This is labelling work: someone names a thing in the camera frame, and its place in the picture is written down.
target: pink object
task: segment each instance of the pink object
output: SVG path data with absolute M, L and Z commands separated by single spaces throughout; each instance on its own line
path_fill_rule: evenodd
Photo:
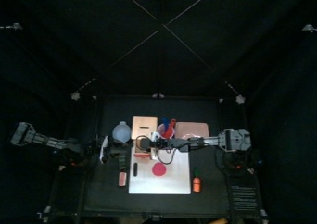
M 126 186 L 126 172 L 119 174 L 119 186 Z
M 166 173 L 166 167 L 165 167 L 165 165 L 158 162 L 158 163 L 153 166 L 153 172 L 154 172 L 154 175 L 157 175 L 157 176 L 165 175 L 165 173 Z
M 189 139 L 193 137 L 207 138 L 209 135 L 209 124 L 207 123 L 193 123 L 193 122 L 177 122 L 175 124 L 175 138 Z

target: orange object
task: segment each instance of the orange object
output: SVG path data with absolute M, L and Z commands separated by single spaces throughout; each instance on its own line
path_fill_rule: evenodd
M 225 218 L 217 219 L 211 221 L 209 224 L 226 224 L 228 220 Z
M 193 179 L 193 191 L 201 192 L 201 179 L 198 177 Z

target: marker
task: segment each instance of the marker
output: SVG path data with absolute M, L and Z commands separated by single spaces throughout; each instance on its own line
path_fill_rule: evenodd
M 201 179 L 198 177 L 198 170 L 194 170 L 194 178 L 193 178 L 193 191 L 199 193 L 201 192 Z
M 134 176 L 138 176 L 138 163 L 134 164 Z

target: metal rod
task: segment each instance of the metal rod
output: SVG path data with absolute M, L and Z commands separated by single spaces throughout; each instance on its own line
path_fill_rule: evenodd
M 195 57 L 201 60 L 201 62 L 211 69 L 214 70 L 214 66 L 211 66 L 203 58 L 190 49 L 190 47 L 185 44 L 185 42 L 179 39 L 179 37 L 175 35 L 175 33 L 167 28 L 166 25 L 163 25 L 165 29 L 174 35 L 174 37 L 178 39 L 178 41 L 185 45 L 185 47 L 191 51 L 191 53 L 195 55 Z
M 153 17 L 153 19 L 158 20 L 154 15 L 145 9 L 145 7 L 135 1 L 135 0 L 131 0 L 137 5 L 138 7 Z
M 169 26 L 202 0 L 197 0 L 165 25 Z
M 139 44 L 137 44 L 137 46 L 135 46 L 131 50 L 129 50 L 127 53 L 126 53 L 119 59 L 117 59 L 115 62 L 111 63 L 111 64 L 106 67 L 106 69 L 104 69 L 94 78 L 91 78 L 91 79 L 86 82 L 86 84 L 84 84 L 82 87 L 79 87 L 79 89 L 75 91 L 75 93 L 78 93 L 79 91 L 82 91 L 82 89 L 84 89 L 86 86 L 90 85 L 90 84 L 92 83 L 92 81 L 95 81 L 95 80 L 98 79 L 98 77 L 100 77 L 100 74 L 104 73 L 107 70 L 110 70 L 110 69 L 122 61 L 122 59 L 123 59 L 158 32 L 159 32 L 159 31 L 155 31 L 150 36 L 147 36 L 146 39 L 145 39 Z

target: black curtain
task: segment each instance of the black curtain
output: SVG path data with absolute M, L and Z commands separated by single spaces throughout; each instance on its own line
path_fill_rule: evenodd
M 253 145 L 264 161 L 264 204 L 273 223 L 316 223 L 317 35 L 308 34 L 249 97 Z

